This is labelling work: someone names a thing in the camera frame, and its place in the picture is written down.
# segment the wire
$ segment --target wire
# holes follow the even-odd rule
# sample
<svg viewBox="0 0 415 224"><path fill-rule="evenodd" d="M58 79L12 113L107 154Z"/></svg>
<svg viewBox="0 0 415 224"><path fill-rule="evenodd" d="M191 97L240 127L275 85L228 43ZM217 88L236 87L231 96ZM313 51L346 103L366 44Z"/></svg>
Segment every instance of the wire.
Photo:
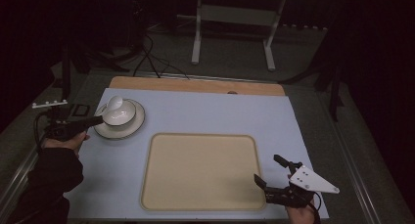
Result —
<svg viewBox="0 0 415 224"><path fill-rule="evenodd" d="M135 74L137 73L137 70L140 68L140 66L143 64L143 62L146 60L146 59L149 59L149 54L150 54L150 52L152 52L152 50L153 50L153 39L152 38L150 38L150 36L148 36L148 35L146 35L146 37L147 38L149 38L150 39L150 49L149 49L149 51L147 52L147 51L145 51L145 47L144 47L144 45L143 45L143 51L144 51L144 53L146 53L146 55L143 57L143 59L140 61L140 63L138 63L138 65L137 65L137 67L135 68L135 70L134 70L134 72L132 73L132 76L135 76Z"/></svg>
<svg viewBox="0 0 415 224"><path fill-rule="evenodd" d="M186 72L184 72L183 70L181 70L178 67L172 66L170 64L170 61L166 60L166 59L161 59L156 57L155 55L151 54L151 51L153 50L153 46L154 46L154 41L153 39L146 34L146 37L150 40L150 48L149 50L146 49L146 47L144 47L143 45L143 51L145 53L145 56L143 57L143 59L140 61L140 63L137 65L137 67L135 68L132 76L135 76L135 74L137 73L137 70L139 69L139 67L143 64L143 62L147 59L150 62L150 66L152 67L152 70L155 72L155 74L157 75L158 78L161 78L161 76L164 74L164 72L169 68L172 67L175 70L179 71L181 74L183 74L187 79L190 79L189 76L187 76ZM155 60L159 61L161 64L165 65L166 67L160 72L158 73L156 70L155 65L153 64L153 61L151 59L151 57L153 57Z"/></svg>
<svg viewBox="0 0 415 224"><path fill-rule="evenodd" d="M147 60L149 60L150 66L152 67L153 72L157 75L158 78L161 78L161 76L159 75L159 73L156 70L156 67L153 65L152 59L150 59L150 51L147 51L145 47L144 47L143 51L144 51L144 53L146 53Z"/></svg>
<svg viewBox="0 0 415 224"><path fill-rule="evenodd" d="M172 67L173 69L179 71L180 73L182 73L187 79L190 79L189 76L187 76L186 72L181 70L178 67L175 67L173 65L170 64L170 61L166 60L166 59L161 59L158 58L156 56L154 56L153 54L151 55L153 58L155 58L157 61L159 61L160 63L162 63L163 65L165 65L166 67L160 72L160 75L162 76L164 74L164 72L169 68Z"/></svg>
<svg viewBox="0 0 415 224"><path fill-rule="evenodd" d="M321 207L321 197L320 197L320 195L318 195L318 193L314 193L314 194L317 195L318 200L319 200L319 204L318 204L317 210L320 210L320 207Z"/></svg>
<svg viewBox="0 0 415 224"><path fill-rule="evenodd" d="M311 209L314 212L314 224L321 224L321 219L320 219L320 213L318 212L318 209L320 209L320 205L318 206L318 209L315 208L314 204L311 203L311 201L307 201L304 197L302 197L301 195L297 194L296 192L293 192L293 195L295 195L296 197L300 198L301 200L303 200L305 203L307 203L308 206L311 207Z"/></svg>

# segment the teacup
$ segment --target teacup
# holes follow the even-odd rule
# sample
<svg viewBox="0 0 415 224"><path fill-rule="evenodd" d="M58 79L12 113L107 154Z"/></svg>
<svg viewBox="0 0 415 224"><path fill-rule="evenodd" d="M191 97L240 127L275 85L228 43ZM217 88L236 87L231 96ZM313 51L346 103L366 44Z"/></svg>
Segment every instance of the teacup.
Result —
<svg viewBox="0 0 415 224"><path fill-rule="evenodd" d="M124 130L134 121L135 114L134 104L128 100L123 100L119 108L106 112L103 115L103 120L113 130Z"/></svg>

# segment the white plate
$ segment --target white plate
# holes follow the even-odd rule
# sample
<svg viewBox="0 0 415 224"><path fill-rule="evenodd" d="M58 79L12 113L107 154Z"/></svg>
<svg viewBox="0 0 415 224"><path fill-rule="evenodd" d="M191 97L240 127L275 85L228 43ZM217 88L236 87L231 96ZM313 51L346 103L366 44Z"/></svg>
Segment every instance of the white plate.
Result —
<svg viewBox="0 0 415 224"><path fill-rule="evenodd" d="M135 106L135 117L131 120L133 122L128 122L128 127L125 128L124 126L109 126L106 123L98 124L94 126L95 131L101 135L104 138L108 139L123 139L131 134L133 134L135 131L137 131L141 125L144 122L145 118L145 112L143 106L141 106L139 103L135 102L134 100L126 99L125 101L129 101ZM105 105L102 105L98 108L98 110L95 112L95 115L99 115L104 110Z"/></svg>

